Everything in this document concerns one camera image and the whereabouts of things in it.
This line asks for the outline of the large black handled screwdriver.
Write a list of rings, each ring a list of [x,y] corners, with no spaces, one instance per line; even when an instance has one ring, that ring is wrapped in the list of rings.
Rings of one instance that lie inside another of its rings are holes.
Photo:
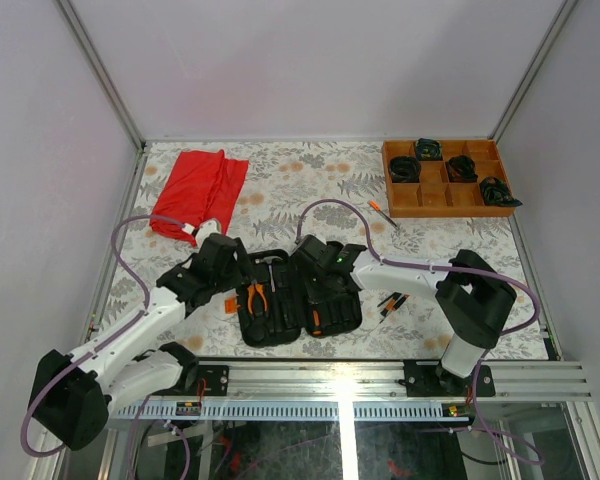
[[[317,310],[312,311],[312,318],[313,318],[313,335],[319,336],[322,334],[322,326],[321,326],[320,315]]]

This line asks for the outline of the orange black pliers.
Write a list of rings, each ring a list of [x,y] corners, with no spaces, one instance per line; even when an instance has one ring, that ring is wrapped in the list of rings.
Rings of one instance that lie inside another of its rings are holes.
[[[263,316],[268,313],[268,300],[264,285],[252,282],[248,287],[247,307],[253,317]]]

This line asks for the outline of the steel claw hammer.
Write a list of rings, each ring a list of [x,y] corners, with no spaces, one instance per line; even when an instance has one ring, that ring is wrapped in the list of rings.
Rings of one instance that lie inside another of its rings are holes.
[[[268,285],[271,293],[276,292],[276,281],[274,276],[274,266],[279,260],[278,256],[268,255],[263,258],[256,260],[256,274],[257,278]]]

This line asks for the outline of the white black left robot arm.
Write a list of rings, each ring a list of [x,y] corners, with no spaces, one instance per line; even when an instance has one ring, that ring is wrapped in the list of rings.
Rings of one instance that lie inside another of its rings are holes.
[[[70,353],[51,350],[39,361],[26,420],[76,451],[119,409],[157,392],[192,392],[197,357],[175,342],[151,346],[215,295],[243,285],[249,265],[240,239],[209,235],[198,252],[157,280],[148,302]]]

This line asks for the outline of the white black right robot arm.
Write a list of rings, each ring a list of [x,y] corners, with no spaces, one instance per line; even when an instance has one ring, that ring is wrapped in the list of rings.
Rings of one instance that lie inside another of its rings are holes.
[[[458,394],[480,358],[496,346],[517,294],[477,253],[461,249],[448,263],[383,257],[369,246],[305,236],[291,254],[309,296],[317,301],[363,290],[386,290],[436,302],[453,330],[438,387]]]

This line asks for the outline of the black plastic tool case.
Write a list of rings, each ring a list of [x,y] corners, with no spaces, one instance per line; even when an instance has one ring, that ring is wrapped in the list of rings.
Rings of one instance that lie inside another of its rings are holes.
[[[338,295],[330,300],[310,300],[302,279],[292,263],[292,253],[281,249],[248,254],[250,282],[236,288],[236,307],[242,340],[250,347],[265,348],[289,344],[305,332],[314,338],[325,338],[356,330],[362,323],[359,292]],[[256,274],[256,260],[275,255],[276,292],[271,293]],[[268,313],[253,317],[247,307],[248,287],[252,282],[264,285],[268,300]],[[322,334],[313,335],[312,311],[320,315]]]

